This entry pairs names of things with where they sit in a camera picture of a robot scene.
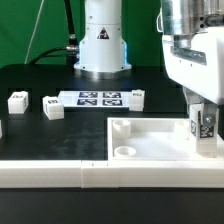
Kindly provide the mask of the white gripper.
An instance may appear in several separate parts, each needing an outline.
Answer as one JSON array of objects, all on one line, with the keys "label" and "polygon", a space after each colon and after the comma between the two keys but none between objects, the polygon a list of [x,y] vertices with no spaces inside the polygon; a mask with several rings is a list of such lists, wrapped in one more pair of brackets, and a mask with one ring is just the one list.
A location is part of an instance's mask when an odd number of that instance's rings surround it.
[{"label": "white gripper", "polygon": [[[184,86],[187,108],[199,104],[200,96],[224,104],[224,27],[209,27],[205,33],[196,34],[190,49],[175,48],[170,35],[162,36],[162,45],[167,74]],[[201,105],[201,139],[216,135],[217,106],[213,103]]]}]

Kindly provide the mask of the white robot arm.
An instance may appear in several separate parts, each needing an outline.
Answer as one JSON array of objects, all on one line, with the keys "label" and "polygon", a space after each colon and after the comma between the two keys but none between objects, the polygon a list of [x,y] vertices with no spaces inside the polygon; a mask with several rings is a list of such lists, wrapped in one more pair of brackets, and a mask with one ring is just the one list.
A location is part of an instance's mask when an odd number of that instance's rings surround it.
[{"label": "white robot arm", "polygon": [[[130,71],[121,34],[122,0],[84,0],[85,35],[75,71],[112,79]],[[200,124],[224,136],[224,12],[219,0],[160,0],[156,19],[168,77],[183,86],[189,105],[200,103]]]}]

